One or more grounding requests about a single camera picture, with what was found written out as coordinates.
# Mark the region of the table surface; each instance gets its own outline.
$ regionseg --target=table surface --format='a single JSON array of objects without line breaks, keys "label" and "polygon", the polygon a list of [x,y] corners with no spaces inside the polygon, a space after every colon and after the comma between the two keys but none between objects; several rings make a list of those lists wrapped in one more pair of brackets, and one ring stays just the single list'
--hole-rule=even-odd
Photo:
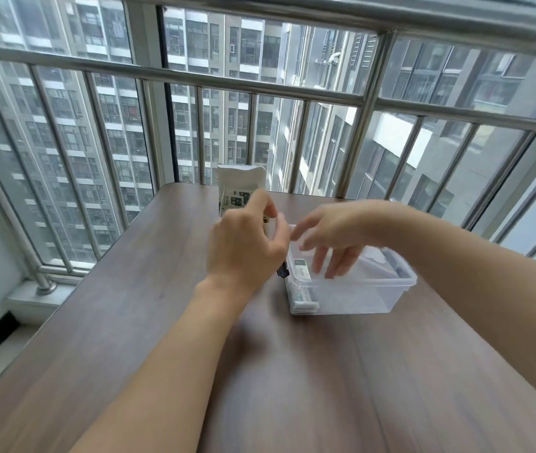
[{"label": "table surface", "polygon": [[[0,377],[0,453],[68,452],[183,312],[217,188],[163,187]],[[273,194],[290,222],[322,197]],[[386,315],[288,313],[276,275],[224,348],[201,452],[536,452],[536,391],[427,285]]]}]

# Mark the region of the transparent storage container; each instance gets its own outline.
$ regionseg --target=transparent storage container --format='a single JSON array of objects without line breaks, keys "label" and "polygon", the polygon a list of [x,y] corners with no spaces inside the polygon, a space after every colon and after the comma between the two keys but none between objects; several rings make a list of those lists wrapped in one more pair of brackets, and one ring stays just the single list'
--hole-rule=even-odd
[{"label": "transparent storage container", "polygon": [[396,252],[371,246],[365,247],[346,275],[327,280],[324,272],[331,253],[315,274],[311,269],[314,250],[300,251],[299,242],[291,242],[285,286],[292,315],[388,313],[417,282],[415,272]]}]

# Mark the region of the forearm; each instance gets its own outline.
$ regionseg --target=forearm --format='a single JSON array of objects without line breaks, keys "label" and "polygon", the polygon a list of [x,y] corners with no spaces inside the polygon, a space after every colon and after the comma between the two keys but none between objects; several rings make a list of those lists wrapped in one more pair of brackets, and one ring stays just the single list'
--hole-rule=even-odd
[{"label": "forearm", "polygon": [[194,452],[219,355],[238,312],[207,282],[72,453]]},{"label": "forearm", "polygon": [[401,205],[382,229],[384,246],[536,387],[536,260]]}]

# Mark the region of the brown table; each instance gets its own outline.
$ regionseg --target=brown table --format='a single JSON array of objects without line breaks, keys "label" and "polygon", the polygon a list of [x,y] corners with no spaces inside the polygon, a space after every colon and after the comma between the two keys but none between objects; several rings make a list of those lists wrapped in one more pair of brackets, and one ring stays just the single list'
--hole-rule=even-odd
[{"label": "brown table", "polygon": [[[7,368],[0,452],[67,452],[123,388],[203,278],[217,196],[161,189]],[[273,197],[290,222],[332,201]],[[275,275],[226,343],[199,451],[536,452],[536,391],[425,282],[387,315],[292,317]]]}]

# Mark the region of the balcony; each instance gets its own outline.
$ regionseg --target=balcony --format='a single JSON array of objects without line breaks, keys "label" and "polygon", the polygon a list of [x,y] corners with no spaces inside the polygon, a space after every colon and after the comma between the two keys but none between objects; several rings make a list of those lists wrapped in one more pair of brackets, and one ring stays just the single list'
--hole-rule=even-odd
[{"label": "balcony", "polygon": [[42,288],[84,276],[164,184],[217,185],[220,163],[514,249],[534,234],[536,257],[536,8],[472,2],[462,24],[454,4],[205,1],[0,17],[0,204]]}]

